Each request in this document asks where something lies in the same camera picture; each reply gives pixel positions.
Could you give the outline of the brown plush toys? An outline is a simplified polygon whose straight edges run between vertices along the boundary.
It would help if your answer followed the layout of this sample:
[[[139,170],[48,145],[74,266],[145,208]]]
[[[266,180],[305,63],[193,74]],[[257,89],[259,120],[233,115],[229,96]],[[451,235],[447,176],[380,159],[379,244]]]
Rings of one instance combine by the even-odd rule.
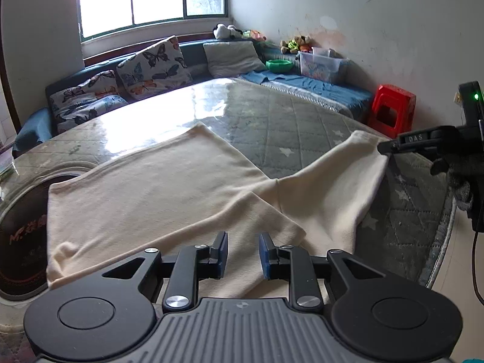
[[[298,52],[310,53],[312,51],[312,38],[309,36],[295,36],[289,42],[280,41],[280,52],[282,54],[297,54]]]

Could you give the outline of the clear plastic storage box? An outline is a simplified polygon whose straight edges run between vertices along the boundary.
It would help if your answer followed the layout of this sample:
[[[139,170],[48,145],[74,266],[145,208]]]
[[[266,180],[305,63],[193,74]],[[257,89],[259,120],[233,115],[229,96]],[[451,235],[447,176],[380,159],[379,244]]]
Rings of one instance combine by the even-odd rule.
[[[298,52],[300,74],[314,80],[340,84],[345,82],[350,60]]]

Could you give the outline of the white plush toy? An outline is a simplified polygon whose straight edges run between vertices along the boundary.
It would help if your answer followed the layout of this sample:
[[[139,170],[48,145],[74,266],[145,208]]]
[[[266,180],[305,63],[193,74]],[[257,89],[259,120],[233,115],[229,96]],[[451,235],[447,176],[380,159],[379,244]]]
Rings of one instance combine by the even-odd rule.
[[[234,25],[218,24],[213,28],[213,36],[217,40],[232,40],[243,38],[243,31]]]

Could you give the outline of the cream knit garment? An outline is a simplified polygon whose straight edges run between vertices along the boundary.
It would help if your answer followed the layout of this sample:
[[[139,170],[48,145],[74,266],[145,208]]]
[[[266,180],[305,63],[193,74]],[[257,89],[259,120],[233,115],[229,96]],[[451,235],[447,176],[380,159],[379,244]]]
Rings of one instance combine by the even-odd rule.
[[[226,272],[203,297],[284,297],[266,281],[258,236],[313,255],[353,252],[356,229],[385,175],[376,135],[357,130],[316,161],[271,178],[204,125],[52,185],[47,202],[47,284],[61,287],[155,247],[174,255],[225,231]]]

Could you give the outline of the grey cushion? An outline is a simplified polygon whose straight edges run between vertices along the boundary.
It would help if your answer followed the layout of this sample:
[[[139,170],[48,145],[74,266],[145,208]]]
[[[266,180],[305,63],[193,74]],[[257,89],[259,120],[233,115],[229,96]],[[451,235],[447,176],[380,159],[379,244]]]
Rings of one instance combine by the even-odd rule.
[[[208,71],[214,78],[266,70],[251,41],[205,43],[203,48]]]

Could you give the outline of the green plastic bowl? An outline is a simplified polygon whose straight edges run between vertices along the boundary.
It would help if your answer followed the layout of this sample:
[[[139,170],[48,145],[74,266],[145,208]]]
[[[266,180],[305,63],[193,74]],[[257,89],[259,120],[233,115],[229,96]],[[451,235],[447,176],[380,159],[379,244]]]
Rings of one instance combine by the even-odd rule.
[[[272,59],[266,61],[266,68],[270,70],[270,72],[275,74],[285,74],[290,72],[294,67],[294,63],[289,60],[283,59]]]

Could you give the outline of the grey star quilted tablecloth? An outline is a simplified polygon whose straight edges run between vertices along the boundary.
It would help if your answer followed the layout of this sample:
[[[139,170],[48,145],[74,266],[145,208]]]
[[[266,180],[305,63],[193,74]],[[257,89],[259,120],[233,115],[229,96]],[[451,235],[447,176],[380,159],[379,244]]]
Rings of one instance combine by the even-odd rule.
[[[98,117],[35,146],[16,160],[15,202],[202,123],[266,175],[289,175],[360,128],[340,113],[243,80],[211,80]],[[357,255],[372,265],[433,285],[454,222],[455,203],[418,155],[391,159],[371,206],[377,225],[358,227]],[[194,314],[164,319],[123,362],[363,362],[325,320],[274,302],[240,308],[205,299]]]

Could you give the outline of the blue corner sofa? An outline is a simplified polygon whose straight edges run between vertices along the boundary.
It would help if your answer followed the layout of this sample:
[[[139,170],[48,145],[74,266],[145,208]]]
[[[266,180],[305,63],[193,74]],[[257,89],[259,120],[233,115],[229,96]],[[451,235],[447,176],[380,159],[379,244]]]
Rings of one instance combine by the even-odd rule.
[[[261,84],[275,82],[313,93],[318,103],[357,121],[365,119],[373,96],[346,83],[351,61],[326,57],[322,72],[312,68],[317,58],[299,53],[286,59],[268,54],[255,40],[179,43],[165,38],[137,53],[84,68],[46,89],[48,105],[25,122],[13,145],[14,156],[47,142],[85,122],[145,98],[215,78],[241,77]]]

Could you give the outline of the butterfly pillow lying flat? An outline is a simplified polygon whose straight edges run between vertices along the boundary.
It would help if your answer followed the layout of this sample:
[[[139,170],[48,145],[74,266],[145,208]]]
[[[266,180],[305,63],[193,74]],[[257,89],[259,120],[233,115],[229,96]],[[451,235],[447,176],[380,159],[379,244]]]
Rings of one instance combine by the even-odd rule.
[[[113,70],[102,71],[90,79],[48,97],[59,133],[128,104],[119,95]]]

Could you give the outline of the butterfly pillow upright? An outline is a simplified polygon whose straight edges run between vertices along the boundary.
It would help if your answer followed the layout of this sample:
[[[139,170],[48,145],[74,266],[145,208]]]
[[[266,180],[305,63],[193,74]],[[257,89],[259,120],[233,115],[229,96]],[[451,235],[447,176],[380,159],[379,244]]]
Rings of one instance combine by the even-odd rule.
[[[179,89],[193,81],[176,36],[125,59],[116,72],[127,93],[136,100]]]

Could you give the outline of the round induction cooktop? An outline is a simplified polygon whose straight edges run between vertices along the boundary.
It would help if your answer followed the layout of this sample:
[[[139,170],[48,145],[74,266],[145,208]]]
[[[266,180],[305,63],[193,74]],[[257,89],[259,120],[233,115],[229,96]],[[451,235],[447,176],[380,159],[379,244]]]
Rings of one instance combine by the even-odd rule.
[[[66,162],[25,181],[1,204],[1,297],[24,301],[47,289],[47,202],[51,185],[94,168]]]

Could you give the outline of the red plastic stool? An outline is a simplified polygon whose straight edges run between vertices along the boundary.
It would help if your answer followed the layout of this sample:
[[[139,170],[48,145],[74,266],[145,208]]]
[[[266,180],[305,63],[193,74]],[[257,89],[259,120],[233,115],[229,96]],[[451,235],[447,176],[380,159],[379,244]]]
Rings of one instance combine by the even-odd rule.
[[[417,97],[392,84],[381,84],[368,114],[368,125],[395,139],[412,130]]]

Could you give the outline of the colourful plush toys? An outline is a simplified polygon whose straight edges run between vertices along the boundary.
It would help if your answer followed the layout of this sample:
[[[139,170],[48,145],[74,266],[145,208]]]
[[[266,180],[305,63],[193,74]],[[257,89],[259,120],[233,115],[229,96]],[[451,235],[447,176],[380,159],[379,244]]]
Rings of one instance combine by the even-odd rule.
[[[258,42],[265,42],[267,37],[258,30],[245,30],[242,34],[244,39],[252,39]]]

